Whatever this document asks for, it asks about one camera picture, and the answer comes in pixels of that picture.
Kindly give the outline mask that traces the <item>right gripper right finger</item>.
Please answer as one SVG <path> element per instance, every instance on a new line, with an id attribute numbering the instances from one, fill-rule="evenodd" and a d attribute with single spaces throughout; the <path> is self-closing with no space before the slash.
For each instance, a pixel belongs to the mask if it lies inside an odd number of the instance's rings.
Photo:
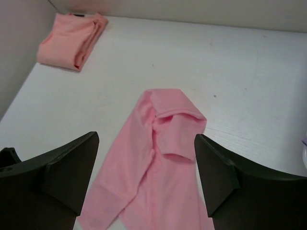
<path id="1" fill-rule="evenodd" d="M 304 230 L 307 179 L 253 162 L 205 135 L 194 140 L 207 215 L 217 230 Z"/>

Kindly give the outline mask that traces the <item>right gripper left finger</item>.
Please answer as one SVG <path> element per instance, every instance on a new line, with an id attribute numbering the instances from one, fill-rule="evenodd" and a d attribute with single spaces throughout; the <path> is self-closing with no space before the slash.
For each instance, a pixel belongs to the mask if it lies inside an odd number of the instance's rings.
<path id="1" fill-rule="evenodd" d="M 71 230 L 81 214 L 99 146 L 89 132 L 22 161 L 14 148 L 0 152 L 0 227 Z"/>

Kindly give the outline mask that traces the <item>pink t shirt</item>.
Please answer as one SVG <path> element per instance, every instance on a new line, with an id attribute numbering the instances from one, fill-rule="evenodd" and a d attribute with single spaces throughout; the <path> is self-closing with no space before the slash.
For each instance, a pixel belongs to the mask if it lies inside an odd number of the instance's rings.
<path id="1" fill-rule="evenodd" d="M 206 118 L 179 89 L 145 91 L 112 143 L 78 222 L 106 230 L 212 230 L 196 178 Z"/>

